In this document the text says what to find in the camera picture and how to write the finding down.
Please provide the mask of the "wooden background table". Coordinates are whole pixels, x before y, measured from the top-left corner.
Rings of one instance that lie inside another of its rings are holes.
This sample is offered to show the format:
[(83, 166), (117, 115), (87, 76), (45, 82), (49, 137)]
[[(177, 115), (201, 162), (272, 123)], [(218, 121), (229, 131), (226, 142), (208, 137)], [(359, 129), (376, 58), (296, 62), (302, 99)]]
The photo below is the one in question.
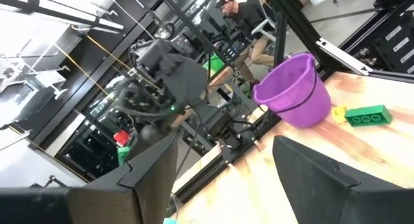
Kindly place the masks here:
[(229, 83), (232, 80), (233, 75), (234, 69), (232, 67), (225, 67), (219, 73), (216, 73), (215, 77), (212, 78), (208, 84), (208, 94), (212, 95), (220, 86)]

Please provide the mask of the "red container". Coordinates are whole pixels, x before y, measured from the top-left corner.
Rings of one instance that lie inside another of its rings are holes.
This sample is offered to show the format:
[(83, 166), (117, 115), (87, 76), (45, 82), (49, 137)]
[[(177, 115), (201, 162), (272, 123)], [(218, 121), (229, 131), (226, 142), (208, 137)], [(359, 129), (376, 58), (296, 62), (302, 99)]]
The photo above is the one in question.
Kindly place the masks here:
[(130, 134), (124, 130), (120, 130), (113, 135), (113, 139), (119, 147), (124, 147), (130, 139)]

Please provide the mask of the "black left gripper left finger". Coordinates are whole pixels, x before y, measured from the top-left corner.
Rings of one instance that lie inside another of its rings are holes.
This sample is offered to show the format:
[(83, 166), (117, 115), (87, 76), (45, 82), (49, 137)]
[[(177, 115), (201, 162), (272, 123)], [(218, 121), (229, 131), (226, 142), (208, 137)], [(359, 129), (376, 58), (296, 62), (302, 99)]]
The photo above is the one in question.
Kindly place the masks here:
[(83, 187), (0, 188), (0, 224), (163, 224), (176, 138), (168, 135)]

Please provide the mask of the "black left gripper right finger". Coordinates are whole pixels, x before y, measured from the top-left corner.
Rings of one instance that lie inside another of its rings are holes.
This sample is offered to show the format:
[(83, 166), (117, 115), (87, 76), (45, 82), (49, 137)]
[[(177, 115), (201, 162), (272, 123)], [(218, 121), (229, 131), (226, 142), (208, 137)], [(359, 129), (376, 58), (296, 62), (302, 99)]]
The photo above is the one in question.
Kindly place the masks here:
[(274, 137), (278, 176), (299, 224), (414, 224), (414, 188)]

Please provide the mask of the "small yellow orange brick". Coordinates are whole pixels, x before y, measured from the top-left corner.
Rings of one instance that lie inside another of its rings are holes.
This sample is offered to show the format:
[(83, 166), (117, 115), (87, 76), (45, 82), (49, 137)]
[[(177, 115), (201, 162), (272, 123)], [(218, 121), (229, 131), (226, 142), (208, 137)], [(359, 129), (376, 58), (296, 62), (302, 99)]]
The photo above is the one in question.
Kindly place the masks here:
[(346, 112), (347, 112), (347, 108), (345, 106), (335, 106), (331, 109), (332, 119), (337, 124), (342, 124), (344, 122), (347, 122), (345, 118)]

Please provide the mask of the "black storage shelf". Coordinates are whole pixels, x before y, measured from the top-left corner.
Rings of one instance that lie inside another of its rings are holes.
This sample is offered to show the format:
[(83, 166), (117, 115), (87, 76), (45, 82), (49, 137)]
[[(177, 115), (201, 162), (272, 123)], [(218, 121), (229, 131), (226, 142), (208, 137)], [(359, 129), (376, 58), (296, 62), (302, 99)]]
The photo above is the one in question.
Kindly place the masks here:
[(370, 19), (340, 48), (372, 69), (414, 75), (414, 5)]

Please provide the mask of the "linear ceiling light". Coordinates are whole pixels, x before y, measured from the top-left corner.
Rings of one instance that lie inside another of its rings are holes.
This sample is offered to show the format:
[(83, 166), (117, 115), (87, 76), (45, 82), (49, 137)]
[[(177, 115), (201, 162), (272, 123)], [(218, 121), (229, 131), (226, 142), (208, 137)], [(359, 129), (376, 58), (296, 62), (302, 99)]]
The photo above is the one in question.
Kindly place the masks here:
[(55, 0), (0, 0), (0, 10), (113, 34), (124, 26)]

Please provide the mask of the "purple plastic bucket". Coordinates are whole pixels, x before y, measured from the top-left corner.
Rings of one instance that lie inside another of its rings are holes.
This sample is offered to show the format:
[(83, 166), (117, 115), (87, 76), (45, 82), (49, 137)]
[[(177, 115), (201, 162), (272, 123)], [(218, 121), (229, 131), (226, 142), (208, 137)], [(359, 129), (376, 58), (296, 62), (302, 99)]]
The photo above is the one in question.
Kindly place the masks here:
[(269, 72), (254, 86), (254, 100), (295, 128), (311, 127), (331, 111), (331, 98), (309, 53), (293, 56)]

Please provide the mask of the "white office chair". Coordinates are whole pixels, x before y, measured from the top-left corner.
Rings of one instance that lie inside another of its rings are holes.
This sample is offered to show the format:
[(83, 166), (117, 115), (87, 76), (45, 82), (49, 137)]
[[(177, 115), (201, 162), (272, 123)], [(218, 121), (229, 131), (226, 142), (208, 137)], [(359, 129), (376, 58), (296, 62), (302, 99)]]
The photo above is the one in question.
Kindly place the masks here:
[(276, 25), (276, 12), (267, 2), (267, 0), (249, 0), (254, 5), (259, 15), (261, 16), (261, 22), (256, 26), (251, 34), (262, 33), (273, 43), (276, 42), (276, 37), (274, 36), (275, 30), (277, 29)]

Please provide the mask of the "green toy brick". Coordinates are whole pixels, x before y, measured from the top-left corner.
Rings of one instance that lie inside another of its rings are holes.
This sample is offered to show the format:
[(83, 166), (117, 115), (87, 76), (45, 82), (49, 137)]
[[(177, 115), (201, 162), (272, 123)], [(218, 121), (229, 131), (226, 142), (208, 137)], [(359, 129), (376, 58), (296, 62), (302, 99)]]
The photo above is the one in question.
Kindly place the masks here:
[(392, 123), (393, 116), (384, 105), (349, 109), (345, 119), (352, 127), (381, 126)]

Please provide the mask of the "person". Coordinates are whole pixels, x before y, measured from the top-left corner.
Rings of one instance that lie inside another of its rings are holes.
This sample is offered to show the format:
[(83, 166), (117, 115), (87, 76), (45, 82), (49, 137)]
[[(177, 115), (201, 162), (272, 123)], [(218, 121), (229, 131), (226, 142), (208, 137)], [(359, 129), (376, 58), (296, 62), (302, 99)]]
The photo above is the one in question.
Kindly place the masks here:
[(241, 31), (252, 38), (251, 44), (239, 54), (234, 64), (241, 76), (253, 88), (259, 83), (259, 80), (254, 77), (245, 60), (250, 58), (253, 64), (274, 67), (274, 57), (265, 53), (270, 39), (260, 32), (251, 34), (251, 31), (265, 20), (264, 13), (253, 1), (239, 3), (236, 0), (219, 0), (215, 7), (219, 8), (224, 15), (233, 19), (239, 25)]

